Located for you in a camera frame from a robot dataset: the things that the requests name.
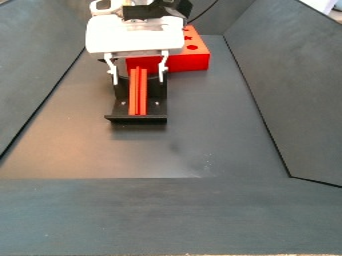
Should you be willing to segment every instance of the dark gray surface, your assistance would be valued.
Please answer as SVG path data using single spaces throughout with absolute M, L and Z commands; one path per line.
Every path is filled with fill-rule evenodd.
M 205 15 L 193 22 L 197 30 L 205 35 L 222 35 L 234 24 L 239 16 L 255 0 L 225 0 L 218 1 Z M 214 3 L 214 0 L 191 0 L 194 10 L 190 20 L 198 16 Z
M 223 37 L 203 38 L 210 70 L 170 75 L 166 126 L 111 126 L 107 66 L 86 52 L 3 158 L 0 177 L 286 176 Z
M 225 34 L 294 177 L 342 185 L 342 27 L 258 0 Z
M 84 47 L 84 26 L 66 1 L 0 7 L 0 155 Z
M 2 255 L 341 254 L 342 190 L 297 179 L 2 180 Z

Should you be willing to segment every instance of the red block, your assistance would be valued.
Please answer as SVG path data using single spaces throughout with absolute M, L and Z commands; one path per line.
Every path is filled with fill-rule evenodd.
M 139 66 L 130 70 L 129 115 L 147 115 L 147 70 Z
M 166 66 L 169 72 L 207 70 L 210 51 L 193 25 L 185 27 L 185 47 L 179 54 L 170 55 Z M 149 73 L 158 73 L 158 64 L 162 56 L 127 58 L 127 70 L 137 66 L 147 69 Z

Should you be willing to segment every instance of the red object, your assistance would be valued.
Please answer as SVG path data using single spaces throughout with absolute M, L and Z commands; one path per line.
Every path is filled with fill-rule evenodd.
M 130 70 L 129 115 L 147 115 L 147 69 Z
M 185 27 L 185 48 L 179 54 L 170 55 L 166 66 L 169 72 L 207 70 L 210 63 L 209 48 L 193 25 Z M 158 73 L 158 64 L 162 56 L 127 58 L 127 70 L 137 66 L 149 70 L 149 73 Z

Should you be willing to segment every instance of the white bracket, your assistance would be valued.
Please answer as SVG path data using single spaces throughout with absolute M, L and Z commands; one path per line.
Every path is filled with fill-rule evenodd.
M 110 70 L 107 71 L 107 73 L 112 75 L 112 84 L 118 85 L 118 67 L 112 63 L 111 53 L 104 53 L 104 60 L 107 65 L 110 66 Z
M 100 1 L 103 0 L 96 0 L 91 2 L 90 9 L 92 16 L 114 14 L 122 8 L 122 0 L 111 0 L 111 7 L 108 9 L 99 10 L 98 3 Z
M 163 59 L 161 61 L 161 63 L 158 64 L 158 69 L 159 69 L 159 82 L 163 83 L 163 72 L 169 70 L 167 66 L 166 66 L 166 61 L 167 61 L 167 58 L 169 58 L 169 51 L 167 50 L 163 50 L 162 51 L 162 56 L 163 56 Z

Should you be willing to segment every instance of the black base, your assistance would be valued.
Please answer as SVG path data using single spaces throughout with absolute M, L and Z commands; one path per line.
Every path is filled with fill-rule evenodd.
M 130 79 L 119 77 L 119 84 L 114 86 L 115 103 L 112 114 L 104 118 L 114 123 L 166 123 L 167 122 L 167 72 L 163 83 L 158 75 L 150 75 L 147 81 L 147 115 L 129 115 L 130 107 Z
M 147 115 L 129 115 L 129 102 L 116 99 L 112 114 L 104 118 L 115 123 L 166 123 L 167 101 L 166 99 L 150 98 L 147 104 Z

